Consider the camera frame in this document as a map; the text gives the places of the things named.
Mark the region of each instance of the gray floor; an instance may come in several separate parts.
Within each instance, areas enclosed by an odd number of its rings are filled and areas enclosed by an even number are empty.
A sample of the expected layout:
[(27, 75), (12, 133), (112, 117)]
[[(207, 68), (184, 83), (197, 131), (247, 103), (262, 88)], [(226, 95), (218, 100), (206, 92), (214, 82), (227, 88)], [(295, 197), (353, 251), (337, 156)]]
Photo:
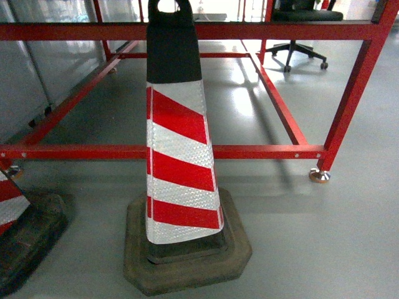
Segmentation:
[[(257, 42), (248, 42), (255, 46)], [(360, 42), (308, 42), (328, 57), (267, 56), (268, 74), (311, 143), (323, 143)], [(201, 43), (240, 50), (238, 42)], [(253, 246), (238, 280), (159, 298), (399, 297), (399, 34), (393, 31), (345, 137), (332, 180), (307, 173), (315, 161), (216, 162)], [(214, 144), (288, 143), (247, 59), (203, 59)], [(145, 61), (125, 60), (47, 138), (49, 143), (145, 142)], [(125, 214), (145, 190), (144, 161), (30, 161), (18, 181), (48, 189), (73, 210), (69, 228), (10, 298), (144, 298), (122, 275)]]

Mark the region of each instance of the rubber cone base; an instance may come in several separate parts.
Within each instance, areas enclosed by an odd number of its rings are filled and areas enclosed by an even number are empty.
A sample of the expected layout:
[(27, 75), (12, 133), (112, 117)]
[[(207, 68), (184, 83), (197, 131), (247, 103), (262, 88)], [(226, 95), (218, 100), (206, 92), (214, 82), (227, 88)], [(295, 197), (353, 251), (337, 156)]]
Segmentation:
[(67, 226), (60, 196), (27, 198), (31, 205), (0, 237), (0, 297), (22, 287)]
[(252, 254), (244, 227), (227, 190), (219, 189), (224, 211), (225, 244), (211, 254), (196, 254), (180, 259), (172, 252), (167, 263), (150, 262), (150, 243), (145, 232), (144, 194), (133, 201), (127, 211), (124, 276), (147, 296), (203, 287), (239, 278)]

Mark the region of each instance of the red metal bar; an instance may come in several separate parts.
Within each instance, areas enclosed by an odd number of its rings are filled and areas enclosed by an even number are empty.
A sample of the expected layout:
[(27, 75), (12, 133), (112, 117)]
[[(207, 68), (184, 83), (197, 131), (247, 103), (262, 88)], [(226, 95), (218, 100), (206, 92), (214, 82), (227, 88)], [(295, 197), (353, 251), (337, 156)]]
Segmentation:
[(143, 4), (142, 0), (138, 0), (138, 10), (140, 11), (140, 22), (144, 22)]
[[(0, 24), (0, 40), (145, 40), (146, 23), (10, 23)], [(300, 39), (371, 40), (380, 24), (368, 21), (309, 23), (202, 22), (200, 40)]]
[[(97, 22), (103, 23), (99, 0), (93, 0), (93, 3), (94, 3), (95, 16), (97, 17)], [(102, 47), (104, 49), (105, 58), (107, 59), (107, 61), (109, 61), (112, 56), (111, 56), (111, 49), (108, 44), (108, 41), (102, 40), (101, 43), (102, 43)]]
[[(274, 4), (274, 0), (267, 0), (266, 13), (265, 13), (265, 17), (264, 17), (265, 22), (272, 21), (273, 4)], [(264, 64), (265, 54), (266, 54), (266, 40), (263, 39), (261, 42), (261, 51), (259, 53), (259, 60), (261, 61), (262, 65)]]
[[(131, 59), (131, 58), (147, 58), (147, 53), (125, 53), (125, 54), (112, 54), (118, 55), (119, 59)], [(237, 52), (217, 52), (217, 53), (200, 53), (201, 58), (246, 58), (249, 57), (249, 53), (237, 53)]]
[(266, 16), (265, 16), (265, 21), (266, 22), (272, 21), (273, 4), (274, 4), (274, 0), (267, 0)]
[[(129, 52), (137, 44), (138, 41), (130, 42), (121, 52)], [(64, 100), (50, 115), (37, 124), (33, 131), (26, 135), (20, 143), (24, 145), (34, 145), (40, 142), (119, 62), (120, 59), (118, 57), (115, 56), (111, 58), (89, 83), (84, 85), (77, 94)]]
[(398, 11), (399, 1), (386, 1), (384, 12), (380, 17), (381, 32), (373, 40), (365, 40), (360, 48), (344, 95), (325, 141), (328, 155), (317, 163), (317, 167), (321, 170), (329, 171), (331, 169)]
[(267, 73), (262, 66), (262, 63), (259, 61), (256, 54), (251, 54), (251, 60), (256, 68), (256, 72), (259, 74), (260, 79), (265, 86), (267, 94), (269, 95), (274, 107), (276, 108), (276, 112), (279, 115), (292, 143), (294, 145), (307, 145), (308, 143), (304, 134), (300, 130), (294, 117), (289, 111), (288, 106), (284, 103), (277, 88), (274, 86), (269, 76), (267, 76)]
[(259, 53), (259, 60), (261, 62), (261, 64), (264, 64), (264, 56), (266, 54), (266, 40), (263, 39), (261, 42), (261, 51)]
[(242, 21), (245, 22), (245, 10), (247, 8), (247, 0), (244, 0), (244, 9), (243, 9), (243, 19)]
[(12, 161), (10, 159), (1, 159), (0, 158), (0, 169), (8, 170), (11, 165), (12, 165)]
[[(146, 159), (145, 145), (0, 145), (11, 159)], [(319, 159), (322, 145), (215, 145), (216, 159)]]

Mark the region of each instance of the office chair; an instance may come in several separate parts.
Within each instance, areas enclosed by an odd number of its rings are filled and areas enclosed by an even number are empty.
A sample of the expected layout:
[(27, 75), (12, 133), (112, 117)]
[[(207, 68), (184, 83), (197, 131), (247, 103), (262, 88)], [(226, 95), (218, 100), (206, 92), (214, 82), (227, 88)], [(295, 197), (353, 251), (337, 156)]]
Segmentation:
[[(273, 9), (272, 20), (276, 22), (342, 21), (344, 15), (341, 12), (332, 11), (334, 4), (335, 0), (331, 0), (326, 11), (318, 11), (314, 9), (315, 0), (280, 0), (280, 8)], [(289, 44), (275, 45), (273, 48), (266, 49), (266, 52), (271, 52), (272, 56), (276, 56), (277, 52), (281, 50), (288, 50), (284, 73), (291, 71), (289, 62), (294, 51), (307, 54), (309, 58), (316, 57), (322, 59), (323, 62), (320, 65), (322, 70), (329, 67), (329, 64), (326, 62), (326, 56), (314, 52), (312, 47), (297, 44), (296, 40), (292, 40)]]

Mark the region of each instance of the reflective stripe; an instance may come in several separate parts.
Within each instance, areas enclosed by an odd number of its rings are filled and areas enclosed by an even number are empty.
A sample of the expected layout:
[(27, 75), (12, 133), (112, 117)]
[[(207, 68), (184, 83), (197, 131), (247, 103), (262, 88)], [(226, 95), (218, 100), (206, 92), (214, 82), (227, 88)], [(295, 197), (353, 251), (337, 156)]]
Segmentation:
[(0, 171), (0, 182), (7, 181), (8, 178)]
[(173, 184), (147, 175), (147, 195), (159, 201), (217, 210), (220, 207), (218, 192), (209, 192), (191, 187)]
[(29, 201), (25, 196), (18, 196), (0, 202), (0, 225), (17, 220), (28, 206)]
[(205, 95), (202, 80), (185, 83), (153, 84), (157, 92), (199, 114), (206, 114)]
[(217, 234), (220, 229), (178, 226), (147, 218), (147, 238), (154, 244), (172, 244)]
[(151, 120), (147, 120), (147, 127), (152, 128), (150, 130), (152, 142), (149, 141), (148, 146), (154, 151), (205, 168), (213, 167), (211, 145), (181, 136), (174, 131), (152, 123)]

